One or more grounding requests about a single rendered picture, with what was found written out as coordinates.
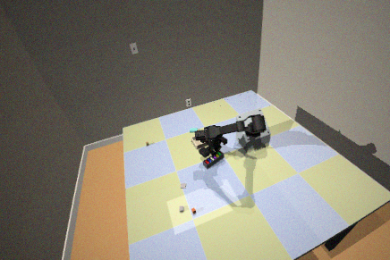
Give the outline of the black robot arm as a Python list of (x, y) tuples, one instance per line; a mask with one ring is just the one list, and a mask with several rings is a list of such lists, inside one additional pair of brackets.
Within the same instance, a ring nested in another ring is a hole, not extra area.
[[(248, 124), (248, 127), (245, 127), (245, 121), (249, 118), (252, 119), (252, 122)], [(204, 130), (196, 130), (195, 139), (196, 141), (200, 140), (201, 143), (206, 142), (208, 145), (209, 141), (215, 141), (217, 138), (221, 138), (224, 134), (233, 133), (233, 132), (246, 132), (247, 137), (258, 137), (260, 133), (263, 133), (266, 129), (264, 115), (255, 114), (250, 115), (243, 121), (237, 121), (236, 123), (228, 124), (225, 126), (216, 126), (211, 125), (204, 128)]]

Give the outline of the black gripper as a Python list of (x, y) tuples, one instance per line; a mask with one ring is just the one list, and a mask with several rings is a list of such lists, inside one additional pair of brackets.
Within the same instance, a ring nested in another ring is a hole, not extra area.
[(223, 143), (223, 145), (226, 145), (228, 143), (228, 140), (225, 137), (217, 138), (215, 141), (209, 141), (208, 145), (209, 147), (203, 147), (199, 150), (199, 153), (204, 157), (208, 157), (209, 155), (212, 155), (213, 157), (217, 155), (219, 150), (222, 148), (220, 145)]

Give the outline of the beige open tray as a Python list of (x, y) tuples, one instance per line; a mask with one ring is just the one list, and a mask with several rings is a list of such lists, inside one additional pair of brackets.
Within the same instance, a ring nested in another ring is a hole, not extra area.
[(198, 148), (201, 148), (201, 147), (204, 147), (204, 146), (207, 145), (206, 142), (201, 143), (200, 140), (196, 141), (195, 136), (194, 136), (194, 137), (191, 137), (191, 141), (192, 141), (192, 143), (194, 144), (194, 146), (195, 146), (197, 149), (198, 149)]

